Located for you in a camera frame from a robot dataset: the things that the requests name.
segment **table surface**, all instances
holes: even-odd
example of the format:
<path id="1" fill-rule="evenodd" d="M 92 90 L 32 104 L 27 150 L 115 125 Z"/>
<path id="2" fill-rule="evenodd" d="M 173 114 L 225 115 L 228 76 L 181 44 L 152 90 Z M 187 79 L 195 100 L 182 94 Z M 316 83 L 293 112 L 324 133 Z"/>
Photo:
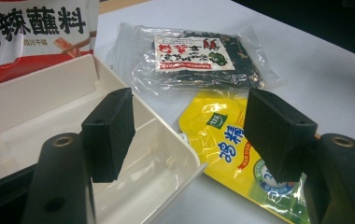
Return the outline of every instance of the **table surface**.
<path id="1" fill-rule="evenodd" d="M 229 0 L 152 0 L 101 14 L 94 54 L 107 62 L 121 22 L 238 34 L 253 27 L 271 68 L 289 82 L 273 93 L 319 125 L 318 133 L 355 138 L 355 54 Z M 139 96 L 179 132 L 193 95 Z M 282 223 L 205 175 L 195 179 L 156 223 Z"/>

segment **transparent plastic bag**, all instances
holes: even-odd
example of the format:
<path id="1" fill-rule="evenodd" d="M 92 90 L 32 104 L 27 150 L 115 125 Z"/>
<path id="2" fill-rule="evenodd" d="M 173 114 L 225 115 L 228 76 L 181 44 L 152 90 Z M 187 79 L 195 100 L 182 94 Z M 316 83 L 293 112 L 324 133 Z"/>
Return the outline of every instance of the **transparent plastic bag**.
<path id="1" fill-rule="evenodd" d="M 223 35 L 122 23 L 106 61 L 137 91 L 248 91 L 275 86 L 254 30 Z"/>

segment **green logo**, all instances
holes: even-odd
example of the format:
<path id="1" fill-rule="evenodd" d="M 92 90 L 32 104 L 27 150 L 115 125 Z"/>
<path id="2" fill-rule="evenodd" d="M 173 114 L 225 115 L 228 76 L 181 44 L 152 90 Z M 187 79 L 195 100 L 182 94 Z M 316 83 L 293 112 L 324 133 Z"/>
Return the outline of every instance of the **green logo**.
<path id="1" fill-rule="evenodd" d="M 221 129 L 226 120 L 227 116 L 218 113 L 213 113 L 212 118 L 210 118 L 210 120 L 206 124 L 217 129 Z"/>

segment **yellow seasoning bag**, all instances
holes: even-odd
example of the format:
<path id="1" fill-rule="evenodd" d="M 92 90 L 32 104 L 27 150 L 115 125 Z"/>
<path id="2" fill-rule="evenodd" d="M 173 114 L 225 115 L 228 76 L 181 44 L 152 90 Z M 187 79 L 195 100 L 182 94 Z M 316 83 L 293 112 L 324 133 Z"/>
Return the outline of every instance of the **yellow seasoning bag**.
<path id="1" fill-rule="evenodd" d="M 290 223 L 309 223 L 298 183 L 277 183 L 245 138 L 247 98 L 231 93 L 200 91 L 179 119 L 205 173 L 224 186 Z"/>

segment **white plastic container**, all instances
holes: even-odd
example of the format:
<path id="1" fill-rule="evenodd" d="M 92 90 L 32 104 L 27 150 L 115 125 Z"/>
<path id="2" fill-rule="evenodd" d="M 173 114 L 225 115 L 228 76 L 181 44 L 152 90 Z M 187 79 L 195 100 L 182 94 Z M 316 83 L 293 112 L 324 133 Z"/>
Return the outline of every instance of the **white plastic container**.
<path id="1" fill-rule="evenodd" d="M 0 178 L 35 164 L 50 137 L 79 133 L 101 100 L 124 87 L 92 55 L 0 84 Z M 137 96 L 134 114 L 136 134 L 118 180 L 94 184 L 98 223 L 149 223 L 204 170 Z"/>

